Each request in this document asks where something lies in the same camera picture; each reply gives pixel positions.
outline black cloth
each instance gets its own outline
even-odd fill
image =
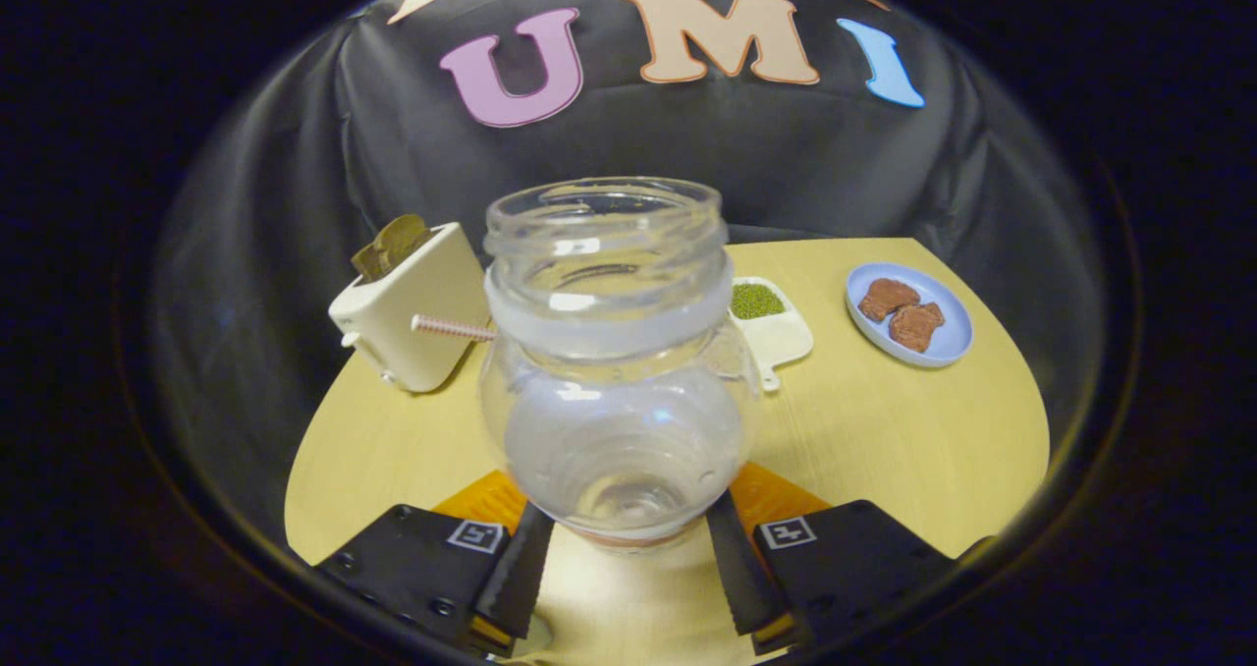
[[[706,0],[722,13],[732,1]],[[735,77],[713,67],[696,83],[646,83],[650,48],[625,0],[435,0],[395,25],[401,0],[378,0],[312,39],[224,119],[168,215],[150,347],[176,445],[282,544],[292,461],[348,358],[327,307],[354,250],[420,214],[458,220],[483,255],[498,196],[647,173],[718,187],[735,241],[916,237],[1009,330],[1055,446],[1086,410],[1104,344],[1085,192],[1014,99],[910,14],[791,3],[821,83],[767,83],[752,59]],[[544,70],[514,28],[567,6],[581,13],[579,97],[522,128],[471,119],[441,57],[497,34],[503,83],[533,92]],[[894,35],[925,107],[869,92],[838,18]]]

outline brownie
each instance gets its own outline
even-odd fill
[[[899,309],[890,322],[890,339],[897,341],[908,349],[925,352],[930,348],[934,329],[945,323],[938,303],[909,304],[908,308]]]
[[[870,320],[882,322],[895,309],[920,303],[920,300],[921,295],[916,295],[916,290],[913,290],[911,287],[890,280],[890,278],[877,278],[872,285],[869,285],[869,293],[860,302],[859,308]]]

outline blue plate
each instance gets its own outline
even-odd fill
[[[877,278],[890,278],[890,280],[910,285],[921,295],[921,304],[938,303],[947,322],[943,327],[934,329],[930,347],[925,349],[925,353],[914,352],[914,349],[899,344],[897,341],[890,339],[890,322],[894,315],[887,315],[882,322],[872,322],[860,312],[860,302],[869,293],[869,285],[872,285]],[[896,266],[894,263],[867,263],[851,271],[851,275],[847,276],[847,312],[851,313],[851,318],[860,327],[861,333],[882,352],[916,367],[947,367],[957,358],[964,357],[973,344],[973,322],[969,320],[969,312],[952,294],[952,290],[935,281],[934,278],[926,276],[925,273]]]

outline orange gripper pad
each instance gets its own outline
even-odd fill
[[[528,499],[515,483],[507,474],[494,470],[463,488],[454,496],[440,501],[432,510],[455,519],[502,524],[510,535],[515,535],[527,504]]]
[[[729,493],[738,508],[738,520],[747,538],[754,545],[755,527],[782,519],[793,519],[813,510],[825,510],[830,505],[803,488],[764,470],[754,461],[747,461]]]

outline white dish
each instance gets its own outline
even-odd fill
[[[750,320],[739,320],[733,312],[729,313],[733,324],[747,338],[750,354],[755,358],[755,366],[759,367],[759,382],[763,390],[772,393],[782,385],[773,367],[807,357],[812,352],[812,329],[808,329],[807,322],[803,322],[794,303],[791,303],[789,298],[786,298],[786,294],[773,281],[759,276],[733,278],[733,285],[742,284],[768,287],[768,290],[773,290],[773,295],[777,295],[777,299],[781,299],[786,308],[784,313],[754,317]]]

